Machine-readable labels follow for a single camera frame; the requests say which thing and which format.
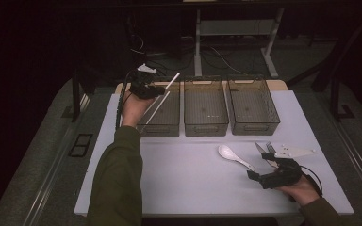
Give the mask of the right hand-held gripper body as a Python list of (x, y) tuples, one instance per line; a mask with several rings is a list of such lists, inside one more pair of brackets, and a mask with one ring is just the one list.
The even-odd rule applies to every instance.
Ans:
[(292, 158), (278, 158), (271, 160), (277, 163), (278, 168), (269, 174), (260, 175), (259, 183), (264, 189), (296, 184), (302, 176), (313, 182), (313, 178), (302, 172), (302, 167)]

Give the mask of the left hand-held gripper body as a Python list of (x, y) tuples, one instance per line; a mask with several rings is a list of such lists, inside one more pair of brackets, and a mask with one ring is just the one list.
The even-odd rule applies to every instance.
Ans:
[(147, 86), (147, 83), (154, 81), (156, 69), (150, 68), (145, 63), (138, 66), (137, 72), (132, 76), (130, 92), (140, 99), (155, 98), (155, 86)]

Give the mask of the clear brown plastic bin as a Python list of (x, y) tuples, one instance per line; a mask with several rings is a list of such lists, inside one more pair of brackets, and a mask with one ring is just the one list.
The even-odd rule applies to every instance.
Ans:
[(227, 106), (235, 136), (272, 136), (280, 121), (267, 82), (227, 77)]
[[(180, 124), (180, 83), (178, 81), (173, 82), (169, 87), (170, 92), (166, 101), (161, 108), (157, 111), (150, 123), (144, 128), (143, 137), (178, 137), (179, 136), (179, 124)], [(158, 99), (152, 108), (144, 114), (137, 125), (137, 130), (147, 122), (151, 114), (156, 109), (156, 106), (160, 103), (164, 97), (159, 95)]]
[(184, 124), (187, 137), (224, 137), (228, 113), (219, 76), (187, 78), (184, 82)]

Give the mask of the white spoon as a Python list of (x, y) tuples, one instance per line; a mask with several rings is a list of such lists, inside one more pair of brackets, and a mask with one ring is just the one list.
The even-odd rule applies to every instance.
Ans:
[(228, 146), (226, 145), (220, 145), (218, 147), (218, 153), (221, 157), (224, 159), (235, 161), (246, 167), (250, 171), (255, 171), (255, 167), (248, 162), (242, 160), (239, 158)]

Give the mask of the person's right hand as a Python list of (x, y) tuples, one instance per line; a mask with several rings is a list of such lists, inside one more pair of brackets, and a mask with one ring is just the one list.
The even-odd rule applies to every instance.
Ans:
[(277, 190), (291, 196), (300, 206), (308, 205), (320, 198), (315, 187), (304, 176), (291, 186), (280, 186)]

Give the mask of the person's left hand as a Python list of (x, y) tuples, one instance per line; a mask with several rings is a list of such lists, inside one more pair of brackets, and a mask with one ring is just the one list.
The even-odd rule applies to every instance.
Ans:
[(125, 93), (125, 97), (126, 99), (123, 101), (123, 119), (121, 126), (136, 127), (140, 119), (145, 114), (145, 111), (155, 100), (140, 99), (130, 91)]

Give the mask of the white table mat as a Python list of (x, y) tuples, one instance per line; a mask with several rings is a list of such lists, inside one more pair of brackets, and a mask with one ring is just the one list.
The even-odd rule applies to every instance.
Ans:
[(281, 122), (270, 137), (145, 137), (141, 189), (143, 214), (152, 216), (287, 216), (297, 212), (295, 203), (281, 192), (265, 189), (249, 179), (247, 169), (218, 153), (231, 148), (260, 174), (272, 172), (259, 148), (270, 142), (280, 149), (306, 149), (309, 156), (298, 163), (321, 179), (323, 196), (340, 214), (353, 211), (336, 175), (326, 160), (295, 94), (275, 91), (273, 101)]

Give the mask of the dark metal stand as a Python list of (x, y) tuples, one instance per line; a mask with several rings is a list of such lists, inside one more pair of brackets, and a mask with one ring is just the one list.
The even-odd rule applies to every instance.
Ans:
[(354, 113), (347, 105), (342, 105), (339, 102), (339, 92), (340, 81), (334, 77), (331, 80), (331, 114), (336, 121), (341, 121), (342, 119), (352, 119), (354, 117)]

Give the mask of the white metal desk frame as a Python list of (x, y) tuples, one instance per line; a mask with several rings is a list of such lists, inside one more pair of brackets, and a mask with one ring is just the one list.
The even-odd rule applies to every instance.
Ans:
[(279, 8), (273, 19), (249, 20), (203, 20), (201, 10), (196, 11), (194, 72), (202, 76), (201, 37), (208, 36), (268, 36), (268, 43), (260, 49), (265, 66), (271, 78), (278, 78), (278, 72), (272, 61), (272, 47), (277, 37), (285, 9)]

